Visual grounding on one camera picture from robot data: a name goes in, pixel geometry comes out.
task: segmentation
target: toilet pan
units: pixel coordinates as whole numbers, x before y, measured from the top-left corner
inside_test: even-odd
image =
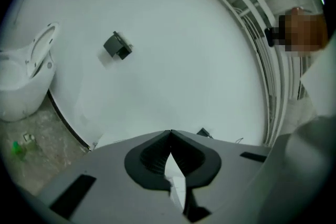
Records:
[[[18,121],[33,114],[48,91],[56,66],[50,49],[59,24],[44,28],[21,49],[0,52],[0,119]]]

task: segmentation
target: tile floor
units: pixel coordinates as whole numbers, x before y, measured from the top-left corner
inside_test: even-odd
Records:
[[[12,147],[14,141],[24,141],[25,132],[35,137],[37,147],[21,160]],[[0,121],[0,150],[12,180],[33,195],[88,152],[64,126],[47,96],[32,116],[12,123]]]

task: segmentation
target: dirty floor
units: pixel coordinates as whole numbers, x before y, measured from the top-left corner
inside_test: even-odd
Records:
[[[12,147],[14,141],[24,141],[25,132],[35,137],[37,146],[20,158]],[[32,116],[12,123],[0,121],[0,150],[13,182],[33,195],[88,152],[64,126],[47,96]]]

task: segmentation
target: white wall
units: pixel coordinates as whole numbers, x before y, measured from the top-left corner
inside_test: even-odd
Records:
[[[265,105],[249,44],[218,0],[25,0],[2,44],[19,46],[61,22],[51,93],[89,145],[164,129],[261,144]],[[134,45],[101,63],[114,30]]]

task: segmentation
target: toilet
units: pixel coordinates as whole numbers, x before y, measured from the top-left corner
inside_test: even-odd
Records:
[[[48,24],[21,49],[0,51],[0,119],[18,121],[33,114],[42,104],[56,66],[50,49],[59,24]]]

